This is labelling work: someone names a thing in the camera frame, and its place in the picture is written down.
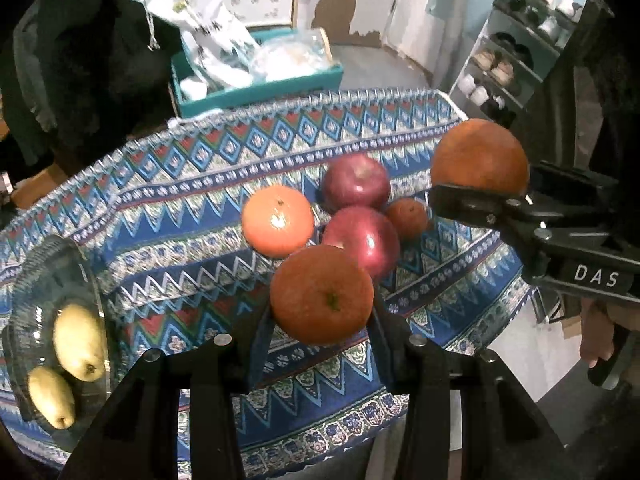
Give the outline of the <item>person's right hand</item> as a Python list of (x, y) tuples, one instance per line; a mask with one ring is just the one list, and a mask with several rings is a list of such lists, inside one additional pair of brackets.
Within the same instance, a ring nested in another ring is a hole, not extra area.
[(639, 310), (604, 304), (584, 298), (582, 305), (582, 342), (580, 357), (595, 367), (599, 360), (608, 361), (614, 353), (614, 326), (619, 325), (632, 332), (639, 330)]

